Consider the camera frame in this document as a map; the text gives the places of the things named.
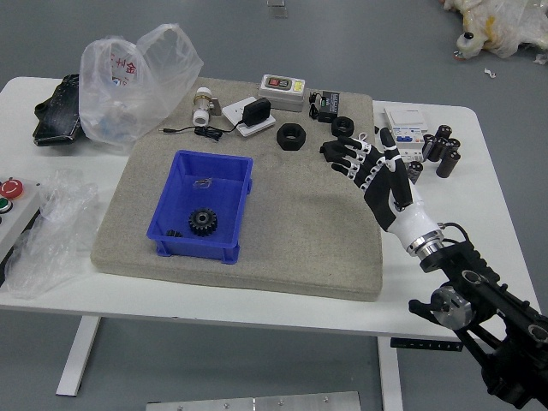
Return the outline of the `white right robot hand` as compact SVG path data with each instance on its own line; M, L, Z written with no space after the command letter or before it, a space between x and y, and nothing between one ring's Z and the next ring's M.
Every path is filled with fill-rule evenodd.
M388 128L379 131L382 150L365 140L340 136L319 149L331 168L351 180L380 228L395 235L410 251L420 239L441 236L411 185L396 142Z

